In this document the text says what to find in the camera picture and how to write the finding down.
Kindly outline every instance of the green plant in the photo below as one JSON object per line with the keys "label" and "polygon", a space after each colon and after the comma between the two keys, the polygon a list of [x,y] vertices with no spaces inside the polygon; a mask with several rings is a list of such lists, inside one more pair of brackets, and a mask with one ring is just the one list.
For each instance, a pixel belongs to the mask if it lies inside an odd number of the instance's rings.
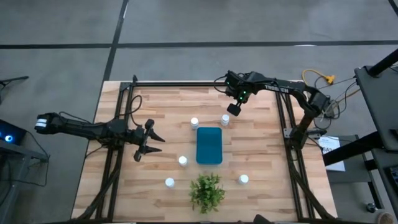
{"label": "green plant", "polygon": [[217,205],[224,199],[225,190],[216,186],[221,177],[218,175],[199,175],[197,182],[191,181],[192,210],[195,205],[200,206],[200,213],[206,214],[211,210],[218,212]]}

